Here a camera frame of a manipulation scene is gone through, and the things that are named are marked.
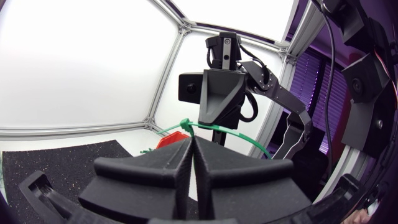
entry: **white panel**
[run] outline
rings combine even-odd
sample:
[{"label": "white panel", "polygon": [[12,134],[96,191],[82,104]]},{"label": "white panel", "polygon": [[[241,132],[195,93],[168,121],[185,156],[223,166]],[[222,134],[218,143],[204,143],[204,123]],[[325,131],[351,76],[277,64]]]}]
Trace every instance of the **white panel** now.
[{"label": "white panel", "polygon": [[176,36],[150,1],[7,0],[0,127],[142,121]]},{"label": "white panel", "polygon": [[194,22],[251,32],[282,42],[299,0],[173,0]]},{"label": "white panel", "polygon": [[[205,40],[209,37],[209,35],[194,32],[188,34],[184,39],[169,79],[167,80],[165,90],[155,116],[156,122],[161,128],[168,128],[176,125],[184,118],[189,118],[191,121],[198,121],[199,105],[178,100],[178,76],[185,72],[202,72],[203,69],[208,68],[206,62],[207,48]],[[254,55],[259,57],[267,67],[275,73],[276,77],[279,78],[280,71],[282,69],[282,61],[277,54],[270,53],[260,48],[251,47],[250,45],[244,46]],[[249,59],[249,57],[243,52],[242,58],[243,60]],[[257,137],[271,104],[271,100],[265,96],[254,96],[256,97],[259,106],[258,117],[250,123],[240,121],[238,128],[240,133],[253,139]],[[252,108],[247,99],[243,104],[241,112],[245,117],[250,117],[252,115]],[[200,128],[194,129],[198,136],[211,140],[212,131]],[[245,155],[249,153],[251,148],[250,143],[230,135],[227,135],[225,146]]]}]

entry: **window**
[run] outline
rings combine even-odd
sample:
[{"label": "window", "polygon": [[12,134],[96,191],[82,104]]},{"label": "window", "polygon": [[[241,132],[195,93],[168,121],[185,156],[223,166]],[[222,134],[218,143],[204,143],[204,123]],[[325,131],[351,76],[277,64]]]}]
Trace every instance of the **window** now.
[{"label": "window", "polygon": [[304,105],[311,105],[315,84],[321,65],[321,59],[305,52],[297,61],[290,92],[293,93]]}]

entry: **aluminum frame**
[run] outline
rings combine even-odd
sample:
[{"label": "aluminum frame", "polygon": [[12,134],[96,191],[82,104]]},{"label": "aluminum frame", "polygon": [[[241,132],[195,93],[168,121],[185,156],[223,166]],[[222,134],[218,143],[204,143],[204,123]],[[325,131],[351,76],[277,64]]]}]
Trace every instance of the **aluminum frame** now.
[{"label": "aluminum frame", "polygon": [[334,172],[313,203],[317,203],[330,195],[335,189],[340,177],[344,174],[351,174],[355,179],[361,180],[369,161],[370,157],[364,152],[346,146]]},{"label": "aluminum frame", "polygon": [[[305,52],[310,46],[315,37],[319,34],[322,27],[325,25],[322,14],[316,7],[308,2],[305,8],[304,15],[297,27],[297,30],[292,38],[292,41],[286,49],[281,49],[281,57],[284,57],[284,67],[282,67],[282,75],[280,77],[280,84],[287,90],[290,90],[292,85],[295,64],[297,59]],[[256,139],[263,146],[268,146],[271,141],[272,135],[275,132],[277,122],[282,116],[283,107],[272,102],[268,111],[268,119],[262,124],[261,131]],[[252,147],[249,156],[261,158],[263,152],[256,147]]]},{"label": "aluminum frame", "polygon": [[[153,132],[158,132],[161,130],[160,127],[158,127],[156,125],[155,122],[155,115],[156,115],[156,111],[157,111],[157,107],[159,105],[160,99],[162,97],[162,93],[164,91],[165,88],[165,84],[167,83],[167,79],[170,75],[171,72],[171,68],[174,64],[174,61],[177,57],[178,51],[181,47],[181,44],[183,42],[183,38],[191,33],[191,32],[199,32],[202,34],[210,34],[210,35],[218,35],[219,32],[223,32],[224,30],[221,29],[217,29],[217,28],[211,28],[211,27],[203,27],[203,26],[198,26],[195,22],[190,21],[188,18],[181,18],[179,17],[178,13],[176,13],[166,2],[161,1],[161,0],[152,0],[156,3],[157,6],[159,6],[165,13],[169,14],[171,13],[171,15],[169,15],[172,19],[174,19],[176,21],[176,23],[179,26],[180,32],[179,35],[176,38],[176,41],[174,43],[174,46],[172,47],[172,51],[169,55],[169,58],[167,60],[166,66],[164,71],[162,72],[162,76],[160,78],[159,84],[158,84],[158,88],[156,90],[156,93],[154,95],[154,99],[152,100],[152,104],[150,106],[150,110],[148,113],[148,117],[144,120],[146,126],[146,129],[152,130]],[[272,44],[263,40],[259,40],[250,36],[246,36],[246,35],[241,35],[242,37],[242,42],[245,44],[249,44],[255,47],[259,47],[261,49],[264,49],[266,51],[272,52],[274,54],[280,54],[281,52],[283,52],[284,50],[286,50],[288,43],[287,42],[283,42],[283,43],[277,43],[277,44]],[[289,62],[289,59],[291,58],[290,56],[284,57],[283,55],[280,55],[282,57],[282,69],[286,69],[290,71],[287,74],[288,80],[289,82],[287,84],[289,84],[289,87],[291,85],[291,82],[293,80],[293,74],[294,74],[294,65],[287,65]],[[282,114],[282,110],[283,108],[280,109],[280,113],[279,113],[279,117]],[[275,122],[275,120],[279,120],[276,119],[277,117],[274,117],[275,119],[270,119],[270,117],[266,116],[266,119],[264,120],[264,124],[263,127],[264,129],[271,129],[272,133],[276,128],[277,122]],[[260,131],[259,134],[257,134],[258,136],[262,135],[265,136],[264,131]]]}]

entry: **black foam mat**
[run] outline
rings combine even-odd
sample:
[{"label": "black foam mat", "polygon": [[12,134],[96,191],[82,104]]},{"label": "black foam mat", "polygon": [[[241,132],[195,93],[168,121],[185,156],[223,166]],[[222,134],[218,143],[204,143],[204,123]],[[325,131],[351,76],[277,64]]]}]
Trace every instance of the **black foam mat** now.
[{"label": "black foam mat", "polygon": [[[131,156],[117,141],[34,151],[3,152],[2,171],[7,202],[21,223],[44,223],[29,205],[18,185],[35,170],[43,171],[54,190],[72,202],[95,175],[98,157]],[[198,219],[197,202],[188,200],[188,219]]]}]

